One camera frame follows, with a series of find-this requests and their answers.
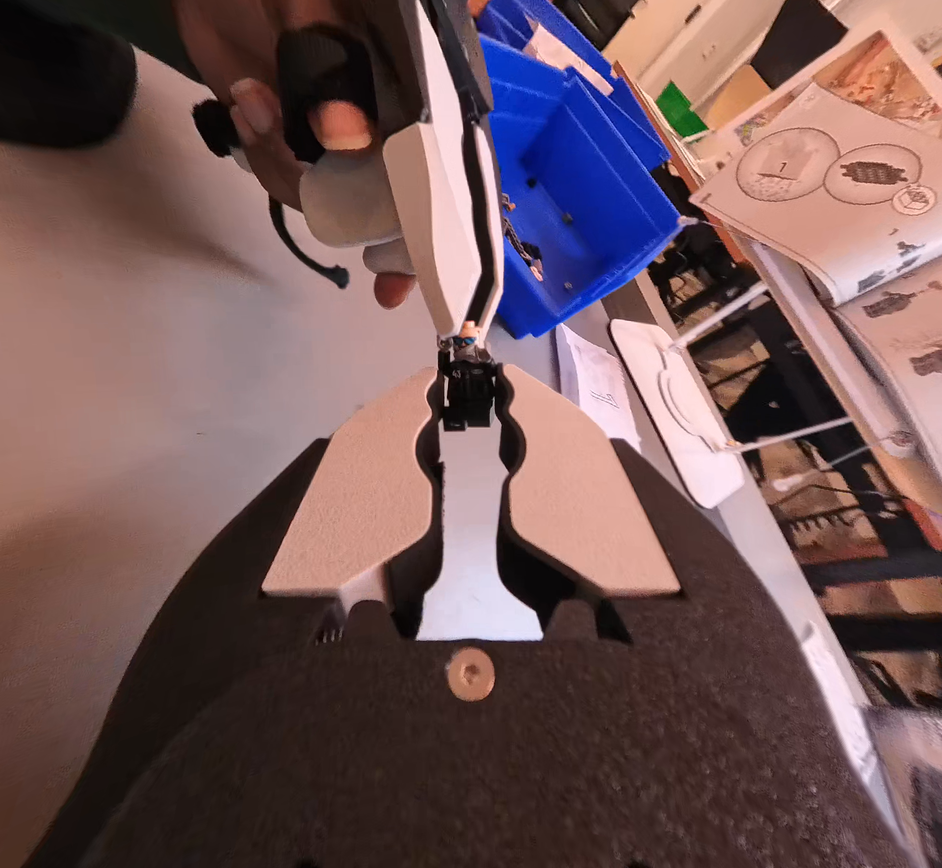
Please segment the lego instruction booklet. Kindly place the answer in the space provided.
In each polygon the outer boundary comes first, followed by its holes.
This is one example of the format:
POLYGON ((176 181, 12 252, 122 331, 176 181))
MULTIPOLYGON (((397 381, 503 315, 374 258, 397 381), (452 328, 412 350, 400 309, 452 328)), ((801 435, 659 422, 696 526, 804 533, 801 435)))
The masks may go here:
POLYGON ((940 453, 940 77, 883 15, 717 133, 694 196, 798 265, 940 453))

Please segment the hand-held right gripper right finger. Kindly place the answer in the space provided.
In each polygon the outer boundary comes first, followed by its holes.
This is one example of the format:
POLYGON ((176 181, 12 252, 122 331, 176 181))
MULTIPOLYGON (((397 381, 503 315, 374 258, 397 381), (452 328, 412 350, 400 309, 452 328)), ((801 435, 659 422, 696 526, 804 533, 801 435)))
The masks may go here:
POLYGON ((515 365, 497 370, 497 528, 504 586, 524 604, 678 594, 671 566, 605 431, 515 365))

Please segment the person's left hand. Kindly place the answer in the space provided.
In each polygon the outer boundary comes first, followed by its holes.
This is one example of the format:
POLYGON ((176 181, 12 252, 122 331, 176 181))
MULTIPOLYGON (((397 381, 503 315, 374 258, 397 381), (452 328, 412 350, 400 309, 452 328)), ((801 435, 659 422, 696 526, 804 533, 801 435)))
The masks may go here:
POLYGON ((356 0, 172 0, 187 56, 230 112, 247 163, 266 192, 301 210, 304 171, 284 140, 276 93, 279 37, 312 24, 354 32, 356 0))

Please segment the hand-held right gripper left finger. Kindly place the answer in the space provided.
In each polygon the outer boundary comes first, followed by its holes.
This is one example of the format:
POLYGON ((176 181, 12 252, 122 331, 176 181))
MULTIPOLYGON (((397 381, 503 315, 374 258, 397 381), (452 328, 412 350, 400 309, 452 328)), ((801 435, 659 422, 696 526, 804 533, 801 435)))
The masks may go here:
POLYGON ((443 561, 443 384, 422 368, 331 436, 268 568, 268 597, 422 615, 443 561))

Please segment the black lego piece blue pin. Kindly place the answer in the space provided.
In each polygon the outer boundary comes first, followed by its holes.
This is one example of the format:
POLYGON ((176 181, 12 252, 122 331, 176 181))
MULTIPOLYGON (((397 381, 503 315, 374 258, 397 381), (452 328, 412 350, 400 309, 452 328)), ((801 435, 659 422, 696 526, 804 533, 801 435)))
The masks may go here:
POLYGON ((445 382, 441 414, 446 432, 491 425, 496 397, 497 364, 486 347, 485 334, 473 320, 438 342, 438 368, 445 382))

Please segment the white book stand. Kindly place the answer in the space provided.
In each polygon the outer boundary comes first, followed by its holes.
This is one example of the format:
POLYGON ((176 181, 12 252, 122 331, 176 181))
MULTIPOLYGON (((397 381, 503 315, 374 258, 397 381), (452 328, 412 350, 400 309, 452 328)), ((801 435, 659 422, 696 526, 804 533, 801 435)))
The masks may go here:
POLYGON ((864 453, 871 454, 901 496, 940 512, 940 480, 916 451, 916 438, 889 393, 854 352, 823 305, 809 289, 768 289, 753 285, 709 320, 678 335, 672 316, 646 272, 632 281, 653 316, 652 322, 615 320, 608 332, 632 384, 651 417, 689 494, 701 507, 714 508, 744 484, 745 464, 733 462, 748 451, 813 436, 832 442, 862 440, 860 451, 843 450, 827 468, 834 470, 864 453), (689 345, 704 338, 729 316, 754 320, 750 303, 767 298, 782 313, 786 330, 803 345, 809 359, 841 405, 841 414, 806 427, 792 427, 753 441, 733 438, 721 421, 711 392, 689 356, 689 345))

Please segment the white paper sheet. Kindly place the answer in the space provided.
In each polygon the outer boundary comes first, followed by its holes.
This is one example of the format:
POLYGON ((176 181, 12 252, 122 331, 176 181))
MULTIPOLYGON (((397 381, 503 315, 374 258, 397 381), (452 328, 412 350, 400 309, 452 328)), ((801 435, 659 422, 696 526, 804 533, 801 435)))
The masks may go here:
POLYGON ((610 75, 607 71, 598 73, 589 62, 566 46, 538 21, 531 17, 526 20, 532 30, 531 38, 524 46, 526 55, 560 71, 573 69, 591 83, 600 94, 606 97, 612 95, 613 86, 609 81, 610 75))

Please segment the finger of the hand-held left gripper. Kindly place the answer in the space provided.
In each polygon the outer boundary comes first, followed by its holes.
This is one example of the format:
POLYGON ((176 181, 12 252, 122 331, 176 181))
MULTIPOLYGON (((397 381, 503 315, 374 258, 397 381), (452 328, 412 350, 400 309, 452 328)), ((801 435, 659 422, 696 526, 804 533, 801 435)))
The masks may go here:
POLYGON ((468 309, 480 336, 488 336, 504 291, 505 254, 501 184, 488 118, 468 129, 468 189, 480 277, 468 309))
POLYGON ((454 337, 481 279, 465 172, 464 119, 437 35, 416 2, 418 65, 427 119, 390 135, 383 160, 419 289, 438 337, 454 337))

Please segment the blue plastic bin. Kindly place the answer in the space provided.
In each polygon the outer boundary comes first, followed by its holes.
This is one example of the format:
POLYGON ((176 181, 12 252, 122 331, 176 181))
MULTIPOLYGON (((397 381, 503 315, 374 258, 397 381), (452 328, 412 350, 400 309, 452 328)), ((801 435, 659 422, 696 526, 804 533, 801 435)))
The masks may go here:
POLYGON ((489 123, 509 219, 537 247, 542 278, 505 239, 497 315, 538 338, 642 272, 677 236, 680 214, 652 178, 668 153, 622 80, 603 94, 575 68, 479 39, 489 123))
POLYGON ((645 170, 652 172, 661 168, 669 159, 669 151, 627 82, 550 0, 490 0, 477 17, 477 29, 482 37, 498 41, 503 46, 520 51, 531 61, 536 61, 524 53, 524 46, 532 35, 526 20, 528 17, 546 27, 598 73, 609 73, 613 93, 606 97, 577 71, 560 71, 548 66, 558 76, 564 76, 567 80, 575 79, 588 87, 590 97, 595 99, 608 120, 622 134, 645 170))

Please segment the white printed paper bag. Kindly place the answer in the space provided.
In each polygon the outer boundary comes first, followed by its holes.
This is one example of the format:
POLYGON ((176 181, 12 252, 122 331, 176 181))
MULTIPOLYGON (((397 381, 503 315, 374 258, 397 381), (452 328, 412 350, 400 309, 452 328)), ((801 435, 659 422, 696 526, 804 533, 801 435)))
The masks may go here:
POLYGON ((554 330, 562 395, 593 420, 610 439, 635 451, 642 441, 632 414, 627 379, 619 359, 564 324, 554 330))

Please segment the green box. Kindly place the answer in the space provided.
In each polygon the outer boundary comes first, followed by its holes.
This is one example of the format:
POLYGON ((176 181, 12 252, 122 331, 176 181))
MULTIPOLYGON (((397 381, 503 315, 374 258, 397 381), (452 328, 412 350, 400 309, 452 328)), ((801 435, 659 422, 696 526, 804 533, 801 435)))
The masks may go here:
POLYGON ((702 133, 709 131, 707 123, 691 107, 689 98, 672 80, 656 97, 655 105, 671 129, 681 139, 699 137, 702 133))

